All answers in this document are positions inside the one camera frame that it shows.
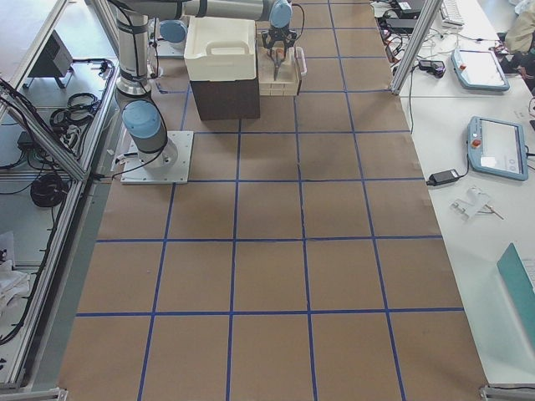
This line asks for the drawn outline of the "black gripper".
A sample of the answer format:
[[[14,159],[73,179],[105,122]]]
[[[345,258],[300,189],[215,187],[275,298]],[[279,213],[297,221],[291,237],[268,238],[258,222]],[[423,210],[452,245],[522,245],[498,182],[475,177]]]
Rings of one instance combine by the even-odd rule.
[[[293,51],[293,46],[298,40],[298,34],[295,30],[290,29],[288,25],[282,28],[271,26],[267,31],[261,32],[261,38],[266,55],[273,61],[273,48],[277,43],[281,43],[283,46],[283,58],[289,58]]]

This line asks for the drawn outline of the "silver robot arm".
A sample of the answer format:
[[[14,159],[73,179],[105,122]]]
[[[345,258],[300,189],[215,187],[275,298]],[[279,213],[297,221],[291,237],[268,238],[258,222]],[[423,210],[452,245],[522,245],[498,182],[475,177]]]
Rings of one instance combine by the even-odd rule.
[[[298,40],[289,25],[293,16],[290,1],[110,1],[124,13],[127,24],[134,16],[178,20],[183,16],[196,18],[232,18],[269,22],[270,29],[262,36],[263,47],[271,49],[281,43],[286,53]]]
[[[285,1],[119,1],[120,76],[116,98],[140,163],[149,169],[172,166],[178,149],[151,97],[148,28],[152,18],[172,27],[190,19],[186,68],[203,119],[256,118],[259,83],[255,24],[286,28],[292,9]]]

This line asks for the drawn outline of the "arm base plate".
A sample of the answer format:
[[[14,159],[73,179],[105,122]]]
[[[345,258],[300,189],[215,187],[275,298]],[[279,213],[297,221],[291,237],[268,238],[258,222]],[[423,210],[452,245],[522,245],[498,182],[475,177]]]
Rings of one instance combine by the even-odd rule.
[[[164,185],[185,184],[189,178],[194,133],[192,131],[169,131],[167,145],[154,160],[155,155],[139,153],[133,141],[125,158],[125,173],[120,175],[123,184]]]

